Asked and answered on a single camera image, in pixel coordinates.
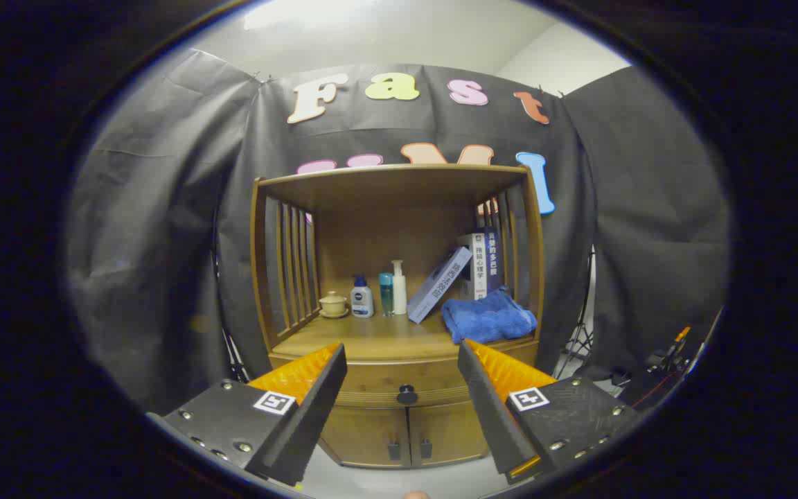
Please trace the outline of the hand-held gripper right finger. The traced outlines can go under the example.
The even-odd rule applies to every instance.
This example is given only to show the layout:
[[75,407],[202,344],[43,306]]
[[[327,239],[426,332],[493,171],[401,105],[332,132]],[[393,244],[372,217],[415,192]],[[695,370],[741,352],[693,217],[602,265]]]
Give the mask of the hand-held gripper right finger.
[[471,339],[461,341],[457,369],[497,472],[509,484],[582,462],[641,418],[589,380],[558,381]]

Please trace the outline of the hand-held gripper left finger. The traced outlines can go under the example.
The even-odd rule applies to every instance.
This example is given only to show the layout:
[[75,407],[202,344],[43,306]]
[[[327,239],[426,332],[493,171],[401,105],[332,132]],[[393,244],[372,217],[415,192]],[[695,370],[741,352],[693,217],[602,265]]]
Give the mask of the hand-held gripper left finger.
[[147,418],[232,475],[294,486],[319,445],[346,372],[344,345],[332,343],[248,383],[222,379],[171,412]]

